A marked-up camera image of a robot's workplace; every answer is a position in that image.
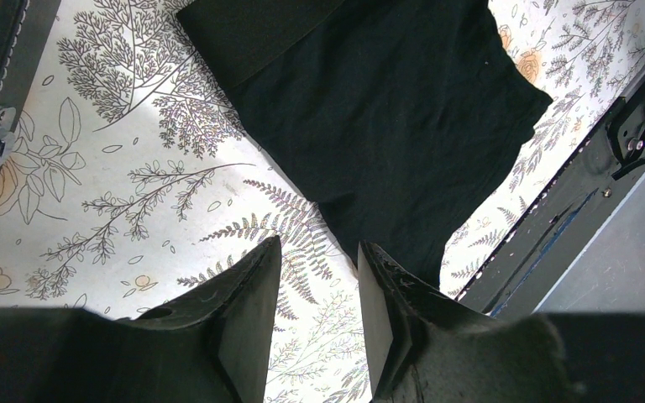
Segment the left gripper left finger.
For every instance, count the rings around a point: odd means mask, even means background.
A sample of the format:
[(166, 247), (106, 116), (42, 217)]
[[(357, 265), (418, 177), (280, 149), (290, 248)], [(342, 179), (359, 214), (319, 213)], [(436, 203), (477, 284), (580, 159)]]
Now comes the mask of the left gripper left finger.
[(148, 354), (130, 402), (261, 402), (281, 277), (281, 240), (134, 320)]

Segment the black underwear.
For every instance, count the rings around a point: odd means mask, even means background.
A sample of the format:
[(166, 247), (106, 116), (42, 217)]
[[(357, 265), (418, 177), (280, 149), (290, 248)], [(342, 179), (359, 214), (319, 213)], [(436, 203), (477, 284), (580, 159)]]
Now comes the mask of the black underwear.
[(176, 17), (340, 248), (376, 243), (432, 287), (552, 102), (486, 1), (195, 1)]

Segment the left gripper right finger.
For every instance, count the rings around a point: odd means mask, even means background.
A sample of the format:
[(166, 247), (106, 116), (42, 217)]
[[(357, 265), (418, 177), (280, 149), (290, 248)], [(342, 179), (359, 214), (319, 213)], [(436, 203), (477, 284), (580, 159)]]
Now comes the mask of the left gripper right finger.
[(497, 325), (404, 269), (381, 246), (362, 241), (359, 298), (373, 402), (391, 402), (434, 334), (485, 332)]

